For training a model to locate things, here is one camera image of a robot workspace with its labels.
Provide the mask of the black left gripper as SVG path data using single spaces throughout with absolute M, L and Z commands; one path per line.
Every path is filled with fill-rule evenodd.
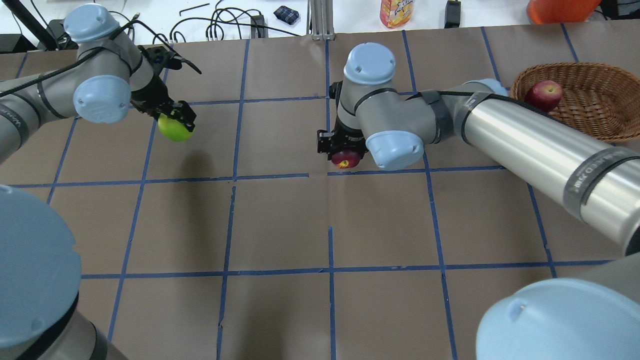
M 178 121 L 189 133 L 195 130 L 195 114 L 185 100 L 174 101 L 169 96 L 169 89 L 158 75 L 151 76 L 147 85 L 131 92 L 131 105 L 140 113 L 157 121 L 158 116 L 165 115 Z

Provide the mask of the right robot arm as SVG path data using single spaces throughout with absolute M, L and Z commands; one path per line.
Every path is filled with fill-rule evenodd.
M 478 360 L 639 358 L 639 155 L 566 126 L 510 98 L 495 79 L 429 89 L 403 100 L 384 45 L 350 50 L 329 87 L 337 117 L 318 130 L 317 152 L 354 167 L 370 153 L 384 171 L 418 162 L 426 145 L 458 136 L 572 217 L 622 247 L 624 256 L 577 277 L 527 285 L 484 313 Z

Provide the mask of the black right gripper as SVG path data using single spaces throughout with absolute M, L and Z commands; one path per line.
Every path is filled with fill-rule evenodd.
M 353 129 L 339 118 L 335 120 L 333 130 L 317 131 L 317 153 L 325 154 L 328 160 L 334 153 L 345 149 L 354 149 L 363 159 L 368 152 L 365 142 L 361 129 Z

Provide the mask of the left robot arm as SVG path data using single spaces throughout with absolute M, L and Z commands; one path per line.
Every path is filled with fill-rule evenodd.
M 137 46 L 105 7 L 76 7 L 62 27 L 78 44 L 64 68 L 1 84 L 1 160 L 23 148 L 43 125 L 81 117 L 124 120 L 131 108 L 153 117 L 172 141 L 189 139 L 195 112 L 174 101 L 163 69 L 186 60 L 167 44 Z M 55 210 L 18 187 L 1 186 L 1 358 L 123 360 L 125 355 L 78 310 L 82 261 Z

